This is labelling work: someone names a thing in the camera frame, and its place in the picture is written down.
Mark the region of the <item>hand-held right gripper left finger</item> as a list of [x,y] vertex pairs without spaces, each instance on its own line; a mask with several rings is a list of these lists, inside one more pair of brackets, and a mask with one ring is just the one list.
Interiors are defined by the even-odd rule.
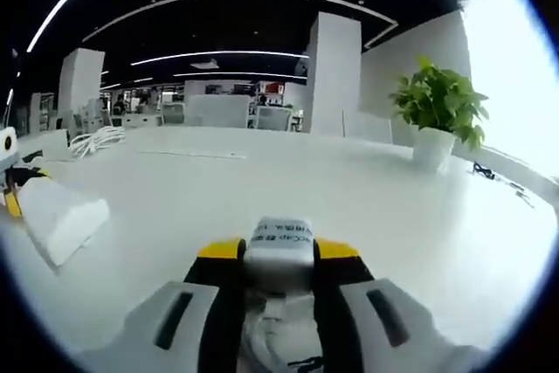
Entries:
[[119,372],[234,372],[245,320],[242,238],[203,247],[181,282],[129,313],[116,342]]

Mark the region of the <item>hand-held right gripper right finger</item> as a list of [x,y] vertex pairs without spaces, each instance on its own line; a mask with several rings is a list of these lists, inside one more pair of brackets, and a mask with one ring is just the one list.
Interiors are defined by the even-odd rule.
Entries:
[[441,335],[429,310],[375,278],[355,248],[316,239],[312,286],[324,371],[439,371]]

